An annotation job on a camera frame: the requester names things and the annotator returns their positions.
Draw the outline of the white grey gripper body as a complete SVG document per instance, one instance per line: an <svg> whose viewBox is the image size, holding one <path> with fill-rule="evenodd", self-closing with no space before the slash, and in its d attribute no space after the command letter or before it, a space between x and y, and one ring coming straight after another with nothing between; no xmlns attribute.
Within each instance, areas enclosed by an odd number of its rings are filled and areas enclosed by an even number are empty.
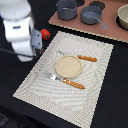
<svg viewBox="0 0 128 128"><path fill-rule="evenodd" d="M42 35L34 28L33 20L27 17L19 21L4 20L5 37L22 62L31 61L37 50L43 47Z"/></svg>

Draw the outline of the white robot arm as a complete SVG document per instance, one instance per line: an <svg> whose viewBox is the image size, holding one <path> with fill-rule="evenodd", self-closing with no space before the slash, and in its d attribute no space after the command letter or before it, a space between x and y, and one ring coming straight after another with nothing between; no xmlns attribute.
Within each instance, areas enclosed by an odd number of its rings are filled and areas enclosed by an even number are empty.
<svg viewBox="0 0 128 128"><path fill-rule="evenodd" d="M43 47L42 35L35 29L35 21L28 0L0 0L5 37L20 61L31 61Z"/></svg>

